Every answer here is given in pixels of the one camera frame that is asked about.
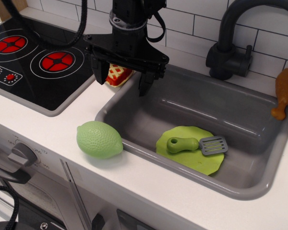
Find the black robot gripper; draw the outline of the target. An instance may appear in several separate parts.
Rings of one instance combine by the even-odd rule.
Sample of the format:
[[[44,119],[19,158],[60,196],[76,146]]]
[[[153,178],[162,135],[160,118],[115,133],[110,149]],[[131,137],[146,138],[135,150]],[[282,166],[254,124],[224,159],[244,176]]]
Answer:
[[[99,84],[108,77],[110,63],[141,72],[139,96],[147,95],[155,79],[164,77],[169,57],[149,43],[160,41],[166,26],[159,22],[163,33],[158,38],[147,36],[147,26],[136,30],[113,27],[110,34],[89,34],[84,37],[91,53],[91,68]]]

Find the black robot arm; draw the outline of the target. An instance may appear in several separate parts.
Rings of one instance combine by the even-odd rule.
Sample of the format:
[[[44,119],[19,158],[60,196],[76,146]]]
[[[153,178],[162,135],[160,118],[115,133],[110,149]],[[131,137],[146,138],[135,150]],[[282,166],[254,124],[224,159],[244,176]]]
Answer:
[[[111,64],[141,73],[139,95],[144,96],[154,80],[164,77],[169,57],[151,46],[164,34],[150,38],[147,21],[155,17],[163,30],[165,23],[159,10],[164,0],[114,0],[109,14],[110,34],[89,34],[84,37],[90,53],[91,68],[98,83],[104,84]]]

